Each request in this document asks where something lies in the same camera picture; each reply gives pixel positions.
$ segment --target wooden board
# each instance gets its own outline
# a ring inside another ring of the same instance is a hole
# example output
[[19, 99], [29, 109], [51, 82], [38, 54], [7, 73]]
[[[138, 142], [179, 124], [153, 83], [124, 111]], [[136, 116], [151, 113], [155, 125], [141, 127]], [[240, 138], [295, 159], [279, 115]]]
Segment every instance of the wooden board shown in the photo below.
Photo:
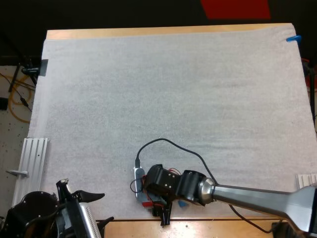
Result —
[[[254, 221], [266, 230], [272, 222]], [[271, 238], [245, 221], [171, 221], [162, 228], [158, 221], [110, 222], [105, 238]]]
[[151, 27], [151, 28], [49, 30], [47, 32], [46, 39], [65, 40], [65, 39], [180, 34], [180, 33], [197, 33], [197, 32], [248, 31], [248, 30], [258, 30], [258, 29], [263, 29], [268, 27], [282, 26], [285, 24], [287, 23], [218, 25], [218, 26]]

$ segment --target silver cylindrical joint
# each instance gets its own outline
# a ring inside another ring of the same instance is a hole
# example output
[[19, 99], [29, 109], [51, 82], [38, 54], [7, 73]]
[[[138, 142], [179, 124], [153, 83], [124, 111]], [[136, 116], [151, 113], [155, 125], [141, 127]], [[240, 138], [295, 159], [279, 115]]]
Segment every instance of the silver cylindrical joint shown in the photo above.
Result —
[[203, 204], [208, 204], [213, 201], [212, 190], [214, 183], [211, 178], [204, 178], [199, 184], [199, 200]]

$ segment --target blue clip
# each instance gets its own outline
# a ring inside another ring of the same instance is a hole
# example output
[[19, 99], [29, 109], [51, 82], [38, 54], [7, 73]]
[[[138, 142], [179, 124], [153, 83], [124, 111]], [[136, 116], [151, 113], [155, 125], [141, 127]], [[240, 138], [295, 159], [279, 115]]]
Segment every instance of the blue clip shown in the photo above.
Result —
[[287, 42], [291, 42], [291, 41], [297, 41], [297, 44], [300, 45], [302, 40], [302, 36], [297, 35], [297, 36], [292, 36], [286, 39]]
[[187, 204], [186, 202], [184, 202], [184, 201], [178, 200], [177, 202], [178, 202], [178, 205], [179, 205], [180, 207], [186, 207], [186, 206], [188, 206], [188, 204]]

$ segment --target floor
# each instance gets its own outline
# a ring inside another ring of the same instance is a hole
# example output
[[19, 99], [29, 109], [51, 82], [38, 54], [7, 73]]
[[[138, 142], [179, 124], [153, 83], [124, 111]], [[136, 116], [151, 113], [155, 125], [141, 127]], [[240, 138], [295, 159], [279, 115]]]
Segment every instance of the floor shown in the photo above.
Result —
[[[8, 80], [12, 80], [14, 74], [14, 66], [0, 66], [0, 73], [7, 76]], [[25, 79], [23, 73], [19, 73], [17, 79], [19, 81]], [[25, 83], [33, 85], [30, 78]], [[0, 97], [8, 98], [9, 83], [0, 76]], [[17, 91], [25, 98], [32, 109], [34, 99], [34, 88], [29, 90], [19, 85], [15, 85]], [[8, 209], [11, 207], [12, 198], [15, 187], [16, 177], [8, 174], [6, 170], [17, 170], [19, 167], [23, 139], [27, 137], [29, 130], [29, 121], [31, 112], [24, 105], [19, 105], [20, 97], [14, 92], [11, 100], [11, 108], [17, 118], [16, 119], [9, 108], [6, 111], [0, 111], [0, 216], [6, 216]]]

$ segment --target cable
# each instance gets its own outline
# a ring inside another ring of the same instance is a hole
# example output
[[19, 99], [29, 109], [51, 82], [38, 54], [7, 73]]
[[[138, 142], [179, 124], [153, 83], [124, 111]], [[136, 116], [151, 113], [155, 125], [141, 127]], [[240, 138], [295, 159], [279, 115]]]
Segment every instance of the cable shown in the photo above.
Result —
[[142, 179], [142, 178], [136, 178], [136, 179], [132, 180], [132, 182], [130, 183], [130, 189], [131, 189], [132, 192], [134, 192], [134, 193], [139, 193], [139, 192], [142, 192], [142, 191], [143, 191], [143, 189], [141, 189], [140, 191], [134, 191], [134, 190], [132, 189], [132, 184], [133, 184], [133, 182], [135, 182], [135, 181], [137, 181], [137, 180], [140, 180], [140, 179]]
[[210, 170], [209, 170], [207, 164], [205, 163], [204, 159], [203, 159], [198, 153], [196, 153], [196, 152], [194, 152], [194, 151], [191, 151], [191, 150], [188, 150], [188, 149], [185, 149], [185, 148], [183, 148], [183, 147], [181, 147], [181, 146], [175, 144], [174, 142], [172, 142], [172, 141], [170, 141], [170, 140], [168, 140], [168, 139], [165, 139], [165, 138], [159, 138], [159, 139], [152, 140], [152, 141], [146, 143], [144, 146], [141, 147], [141, 149], [140, 149], [140, 150], [138, 151], [138, 153], [137, 153], [137, 158], [135, 159], [135, 167], [136, 167], [136, 168], [139, 168], [139, 167], [140, 167], [140, 159], [139, 159], [139, 156], [140, 156], [141, 151], [142, 151], [145, 147], [147, 147], [148, 145], [150, 145], [150, 144], [152, 144], [152, 143], [154, 143], [154, 142], [160, 141], [160, 140], [164, 140], [164, 141], [166, 141], [166, 142], [172, 144], [173, 146], [177, 147], [178, 149], [181, 149], [181, 150], [183, 150], [183, 151], [186, 151], [186, 152], [188, 152], [188, 153], [191, 153], [191, 154], [193, 154], [193, 155], [196, 155], [196, 156], [203, 162], [203, 165], [205, 166], [205, 168], [206, 168], [208, 174], [210, 175], [211, 179], [213, 180], [214, 184], [215, 184], [215, 185], [218, 185], [218, 182], [216, 181], [216, 179], [214, 178], [214, 176], [213, 176], [212, 173], [210, 172]]
[[259, 227], [257, 224], [251, 222], [250, 220], [246, 219], [244, 216], [242, 216], [240, 213], [237, 212], [236, 209], [234, 209], [234, 207], [232, 205], [229, 205], [229, 207], [231, 208], [231, 210], [238, 216], [240, 217], [243, 221], [249, 223], [250, 225], [254, 226], [255, 228], [259, 229], [260, 231], [264, 232], [264, 233], [271, 233], [273, 232], [281, 223], [283, 220], [280, 220], [274, 227], [272, 227], [270, 230], [264, 230], [262, 227]]
[[[2, 73], [0, 73], [0, 75], [1, 75], [3, 78], [5, 78], [5, 79], [8, 81], [8, 83], [11, 85], [10, 80], [8, 80], [8, 78], [7, 78], [6, 76], [4, 76]], [[22, 95], [21, 95], [15, 88], [14, 88], [14, 90], [17, 92], [17, 94], [19, 94], [20, 97], [22, 97]]]
[[[7, 78], [6, 76], [4, 76], [2, 73], [0, 73], [0, 76], [2, 76], [3, 78], [5, 78], [5, 79], [8, 81], [8, 83], [11, 84], [10, 80], [8, 80], [8, 78]], [[12, 87], [12, 88], [13, 88], [14, 91], [17, 92], [17, 94], [20, 96], [20, 100], [21, 100], [22, 104], [23, 104], [24, 106], [26, 106], [26, 107], [30, 110], [30, 112], [32, 112], [32, 110], [29, 108], [29, 104], [28, 104], [27, 101], [22, 97], [22, 95], [18, 92], [18, 90], [16, 90], [15, 87]]]

